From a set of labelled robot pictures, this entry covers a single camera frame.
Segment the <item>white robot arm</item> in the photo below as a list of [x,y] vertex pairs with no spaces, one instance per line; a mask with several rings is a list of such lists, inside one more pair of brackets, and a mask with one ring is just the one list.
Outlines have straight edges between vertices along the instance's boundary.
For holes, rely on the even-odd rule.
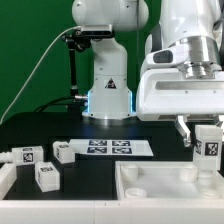
[[158,30],[145,43],[136,108],[127,88],[127,52],[112,37],[147,23],[144,0],[75,0],[78,35],[94,51],[94,84],[84,116],[142,121],[173,120],[186,144],[188,119],[224,116],[224,71],[219,51],[224,29],[219,0],[162,0]]

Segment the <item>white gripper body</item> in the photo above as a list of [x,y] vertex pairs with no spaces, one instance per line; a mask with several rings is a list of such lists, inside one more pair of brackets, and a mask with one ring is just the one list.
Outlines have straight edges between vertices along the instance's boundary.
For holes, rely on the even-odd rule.
[[212,78],[185,79],[180,66],[189,59],[186,44],[149,53],[142,64],[136,113],[142,121],[206,119],[224,115],[224,71],[209,65]]

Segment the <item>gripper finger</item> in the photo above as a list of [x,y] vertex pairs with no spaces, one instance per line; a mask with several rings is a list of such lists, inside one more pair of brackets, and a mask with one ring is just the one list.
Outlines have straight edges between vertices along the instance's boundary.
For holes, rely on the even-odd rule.
[[224,115],[218,115],[215,119],[215,124],[220,128],[224,128]]
[[175,127],[183,138],[185,147],[191,146],[191,131],[187,126],[187,117],[185,115],[178,115],[175,120]]

